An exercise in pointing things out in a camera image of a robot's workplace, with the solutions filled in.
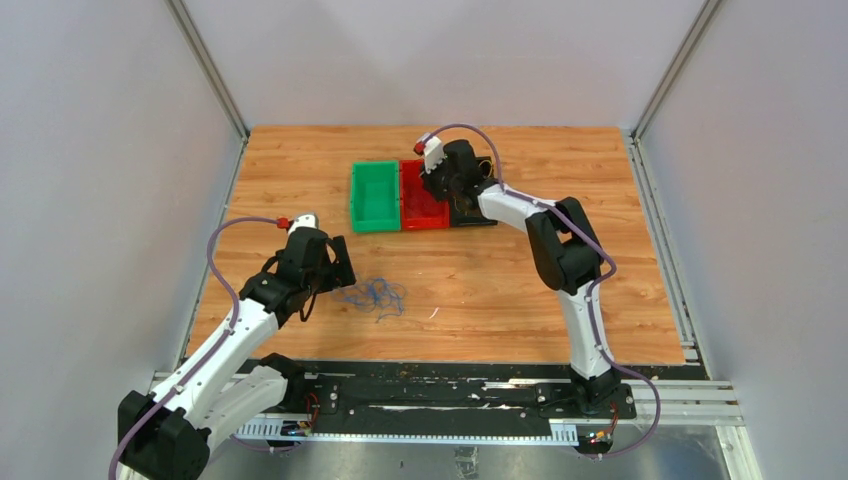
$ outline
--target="green bin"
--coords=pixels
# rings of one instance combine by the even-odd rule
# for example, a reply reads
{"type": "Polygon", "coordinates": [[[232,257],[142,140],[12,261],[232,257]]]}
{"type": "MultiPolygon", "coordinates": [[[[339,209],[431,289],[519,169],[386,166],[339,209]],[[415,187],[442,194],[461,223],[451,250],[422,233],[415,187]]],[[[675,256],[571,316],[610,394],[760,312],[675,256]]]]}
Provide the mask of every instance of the green bin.
{"type": "Polygon", "coordinates": [[[400,230],[400,184],[398,162],[356,162],[350,189],[353,231],[400,230]]]}

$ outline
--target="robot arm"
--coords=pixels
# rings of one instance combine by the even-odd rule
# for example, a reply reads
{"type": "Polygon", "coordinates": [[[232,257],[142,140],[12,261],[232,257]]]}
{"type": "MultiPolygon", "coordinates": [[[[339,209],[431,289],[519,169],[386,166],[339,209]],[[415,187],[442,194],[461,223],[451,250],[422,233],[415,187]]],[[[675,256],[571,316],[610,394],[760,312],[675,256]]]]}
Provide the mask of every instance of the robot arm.
{"type": "Polygon", "coordinates": [[[429,134],[413,149],[424,159],[421,178],[424,188],[438,201],[450,198],[479,210],[482,216],[506,223],[528,236],[539,277],[553,290],[563,311],[571,342],[572,379],[579,384],[591,408],[620,384],[616,370],[601,351],[612,359],[606,343],[599,292],[591,284],[600,276],[603,258],[579,235],[562,241],[559,234],[573,233],[550,208],[564,214],[596,244],[599,243],[583,208],[574,198],[555,202],[518,192],[488,178],[490,164],[475,156],[467,140],[442,144],[429,134]],[[598,330],[596,340],[592,316],[598,330]]]}
{"type": "Polygon", "coordinates": [[[318,294],[355,283],[344,237],[328,237],[313,214],[297,217],[288,232],[286,248],[268,259],[239,292],[236,321],[230,310],[173,375],[149,395],[132,391],[121,402],[119,440],[148,417],[122,452],[124,465],[150,479],[197,478],[210,452],[257,412],[281,403],[301,404],[304,371],[276,354],[222,391],[244,361],[293,314],[306,321],[318,294]],[[333,261],[328,248],[335,253],[333,261]]]}

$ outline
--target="red tray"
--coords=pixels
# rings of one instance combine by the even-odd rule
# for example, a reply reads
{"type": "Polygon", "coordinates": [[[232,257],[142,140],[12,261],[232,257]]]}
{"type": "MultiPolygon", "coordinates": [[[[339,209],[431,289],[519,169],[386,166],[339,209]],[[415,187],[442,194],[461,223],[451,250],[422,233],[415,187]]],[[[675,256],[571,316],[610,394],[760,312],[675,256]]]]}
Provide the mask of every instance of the red tray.
{"type": "Polygon", "coordinates": [[[424,190],[424,160],[400,162],[400,225],[403,230],[450,228],[450,205],[437,202],[424,190]]]}

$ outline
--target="gray floor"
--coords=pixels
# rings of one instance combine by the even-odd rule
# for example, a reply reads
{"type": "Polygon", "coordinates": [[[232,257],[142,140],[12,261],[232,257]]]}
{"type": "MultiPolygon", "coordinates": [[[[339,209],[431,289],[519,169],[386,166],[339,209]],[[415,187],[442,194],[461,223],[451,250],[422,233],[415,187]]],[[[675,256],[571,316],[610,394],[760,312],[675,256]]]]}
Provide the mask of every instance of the gray floor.
{"type": "MultiPolygon", "coordinates": [[[[639,435],[636,427],[622,425],[616,430],[616,442],[626,446],[639,435]]],[[[203,480],[729,479],[712,427],[660,427],[639,450],[601,463],[556,447],[322,442],[306,444],[282,458],[237,445],[222,448],[203,480]]]]}

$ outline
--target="wooden tabletop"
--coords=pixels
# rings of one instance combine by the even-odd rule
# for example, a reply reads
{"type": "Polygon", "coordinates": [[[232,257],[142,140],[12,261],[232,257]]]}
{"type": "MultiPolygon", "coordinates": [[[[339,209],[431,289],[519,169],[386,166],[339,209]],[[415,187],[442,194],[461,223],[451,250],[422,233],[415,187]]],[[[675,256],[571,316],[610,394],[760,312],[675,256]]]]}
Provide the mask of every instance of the wooden tabletop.
{"type": "MultiPolygon", "coordinates": [[[[569,344],[553,293],[536,274],[527,237],[506,225],[355,234],[351,165],[410,159],[427,127],[256,127],[228,211],[293,217],[315,212],[330,236],[344,235],[360,278],[402,284],[404,313],[376,322],[321,295],[307,323],[293,317],[255,353],[303,359],[567,362],[569,344]]],[[[580,200],[619,272],[600,289],[607,338],[624,363],[683,363],[656,256],[621,134],[615,128],[491,127],[512,187],[580,200]]],[[[478,155],[489,154],[471,132],[478,155]]],[[[238,290],[285,233],[265,224],[224,232],[216,262],[238,290]]],[[[230,309],[210,277],[189,343],[193,352],[230,309]]]]}

